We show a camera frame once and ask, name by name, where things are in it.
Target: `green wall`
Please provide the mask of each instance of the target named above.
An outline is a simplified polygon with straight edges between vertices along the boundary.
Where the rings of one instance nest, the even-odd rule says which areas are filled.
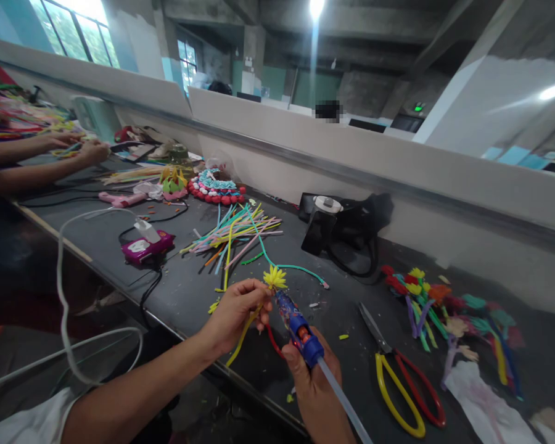
[[[337,100],[337,91],[341,77],[338,75],[317,73],[316,83],[314,84],[316,101]],[[296,90],[292,98],[294,105],[304,106],[306,108],[315,108],[315,104],[310,100],[310,72],[298,71],[296,80]]]
[[[242,87],[242,60],[232,61],[232,95],[241,91]]]
[[[284,82],[286,81],[286,70],[263,66],[263,86],[269,88],[269,98],[277,101],[282,100],[284,94]]]

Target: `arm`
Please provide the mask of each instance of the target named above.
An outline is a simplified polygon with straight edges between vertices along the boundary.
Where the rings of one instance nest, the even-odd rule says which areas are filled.
[[[109,148],[87,142],[78,156],[46,165],[20,166],[0,171],[0,195],[40,188],[107,159]]]
[[[255,279],[232,285],[198,334],[79,399],[62,444],[129,443],[185,385],[232,350],[251,309],[264,303],[261,320],[269,321],[270,295]]]
[[[80,137],[82,137],[82,134],[59,133],[35,136],[17,141],[0,142],[0,165],[17,163],[52,149],[65,149],[71,144],[78,142]]]

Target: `person's left hand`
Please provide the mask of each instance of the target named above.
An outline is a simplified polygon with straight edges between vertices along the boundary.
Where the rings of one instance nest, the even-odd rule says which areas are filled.
[[[263,304],[255,320],[257,329],[263,331],[269,323],[268,312],[272,310],[272,290],[257,279],[247,279],[228,287],[218,307],[200,331],[210,350],[219,358],[230,352],[241,336],[244,324],[252,311]]]

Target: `scissors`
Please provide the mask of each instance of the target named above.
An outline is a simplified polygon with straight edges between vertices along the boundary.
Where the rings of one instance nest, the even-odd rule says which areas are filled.
[[[433,425],[441,429],[444,428],[446,426],[446,414],[444,413],[444,409],[442,408],[442,404],[440,403],[440,399],[438,398],[434,387],[432,386],[428,378],[426,378],[426,375],[424,375],[421,370],[419,370],[409,359],[405,358],[405,356],[403,356],[400,351],[398,351],[396,348],[392,348],[389,344],[386,343],[386,341],[382,337],[382,334],[380,333],[378,326],[374,322],[374,318],[370,315],[370,312],[362,303],[360,303],[360,313],[362,314],[362,318],[364,318],[364,322],[370,330],[370,333],[372,333],[372,336],[374,336],[376,342],[378,343],[379,351],[378,353],[376,353],[376,373],[378,375],[378,386],[380,387],[380,392],[382,393],[382,397],[384,398],[388,409],[393,414],[397,422],[401,425],[402,428],[405,429],[407,433],[409,433],[413,437],[423,438],[426,435],[426,426],[424,424],[424,420],[419,414],[417,407],[415,407],[415,404],[413,403],[413,400],[411,399],[409,393],[407,393],[407,390],[405,390],[403,384],[387,362],[386,355],[395,356],[395,360],[397,361],[399,367],[401,367],[401,372],[403,372],[405,381],[407,381],[409,389],[411,390],[411,393],[413,393],[413,396],[415,397],[417,404],[423,411],[425,417]],[[411,379],[411,376],[409,375],[409,372],[405,368],[403,362],[405,362],[405,364],[407,364],[417,374],[417,376],[419,376],[419,378],[422,380],[422,382],[430,392],[430,395],[432,396],[432,399],[434,400],[434,403],[436,404],[436,408],[438,410],[438,417],[435,417],[427,408],[426,403],[422,399],[415,384],[413,384],[413,380]],[[413,416],[415,417],[415,420],[417,422],[417,427],[411,427],[409,424],[407,424],[407,422],[401,417],[401,415],[395,408],[393,401],[391,401],[389,393],[387,391],[387,386],[384,384],[384,374],[382,371],[383,366],[387,369],[388,374],[393,379],[395,385],[403,395],[405,401],[407,401],[407,404],[409,405],[409,408],[411,409],[411,412],[413,413]]]

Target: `scissor handle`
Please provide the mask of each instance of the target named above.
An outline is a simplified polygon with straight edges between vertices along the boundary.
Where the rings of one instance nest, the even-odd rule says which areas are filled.
[[[384,375],[382,373],[382,365],[384,365],[386,367],[388,374],[393,379],[395,385],[397,386],[397,388],[399,389],[399,391],[403,395],[403,398],[405,398],[405,401],[409,405],[409,408],[411,409],[411,412],[413,413],[413,416],[415,417],[415,420],[417,421],[417,427],[416,428],[411,427],[409,424],[407,424],[407,422],[401,417],[401,415],[399,414],[399,412],[395,408],[395,405],[393,404],[393,401],[390,400],[390,396],[389,396],[389,393],[387,391],[387,386],[384,384]],[[409,396],[409,393],[407,393],[407,390],[405,390],[403,384],[401,383],[401,381],[399,380],[397,375],[390,368],[390,365],[387,362],[386,357],[384,355],[381,355],[380,353],[376,353],[376,373],[378,375],[378,386],[380,387],[380,392],[382,393],[382,397],[384,398],[384,401],[386,402],[386,404],[388,406],[388,409],[393,414],[393,416],[395,417],[397,422],[411,436],[413,436],[415,438],[423,438],[426,435],[426,425],[424,424],[424,420],[422,419],[421,415],[419,414],[419,411],[417,410],[417,407],[415,407],[415,404],[413,403],[413,400],[411,400],[411,397]]]
[[[421,370],[419,368],[417,368],[417,366],[415,364],[413,364],[409,359],[405,358],[405,356],[400,351],[395,349],[394,354],[395,354],[395,359],[397,360],[397,363],[399,364],[399,367],[401,367],[401,371],[403,372],[403,376],[405,377],[405,380],[407,381],[407,384],[409,384],[409,389],[411,390],[411,393],[413,393],[413,396],[417,400],[417,403],[418,403],[420,409],[424,412],[425,417],[436,427],[439,427],[441,429],[446,427],[446,414],[444,413],[444,409],[442,408],[442,404],[440,403],[440,399],[438,397],[438,394],[436,393],[436,390],[434,390],[434,387],[432,386],[432,384],[430,383],[428,378],[426,378],[426,375],[424,375],[421,372]],[[423,398],[421,397],[417,388],[415,387],[415,384],[413,384],[413,380],[411,379],[411,376],[409,375],[409,372],[405,368],[405,365],[403,365],[403,362],[405,362],[409,367],[411,367],[411,369],[415,373],[417,373],[417,376],[419,376],[419,378],[422,380],[425,387],[427,388],[428,392],[430,392],[430,395],[431,395],[432,399],[434,400],[434,404],[436,404],[436,409],[438,411],[437,412],[438,417],[435,417],[432,414],[432,412],[430,412],[429,408],[427,407],[426,403],[424,402]]]

